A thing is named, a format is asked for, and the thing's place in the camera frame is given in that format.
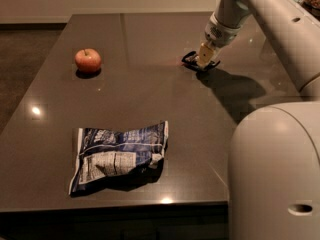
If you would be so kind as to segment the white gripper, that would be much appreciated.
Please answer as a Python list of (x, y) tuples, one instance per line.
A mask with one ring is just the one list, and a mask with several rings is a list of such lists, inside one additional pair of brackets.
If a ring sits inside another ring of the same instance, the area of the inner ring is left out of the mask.
[(241, 20), (235, 16), (218, 17), (213, 13), (205, 27), (206, 43), (200, 45), (197, 65), (205, 68), (215, 55), (212, 48), (229, 45), (241, 29)]

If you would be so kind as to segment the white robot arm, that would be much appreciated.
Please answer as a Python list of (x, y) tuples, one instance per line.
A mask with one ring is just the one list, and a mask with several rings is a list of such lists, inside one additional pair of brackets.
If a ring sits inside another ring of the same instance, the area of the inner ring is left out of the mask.
[(230, 240), (320, 240), (320, 25), (293, 0), (221, 0), (200, 65), (252, 14), (302, 101), (260, 108), (237, 126), (228, 159)]

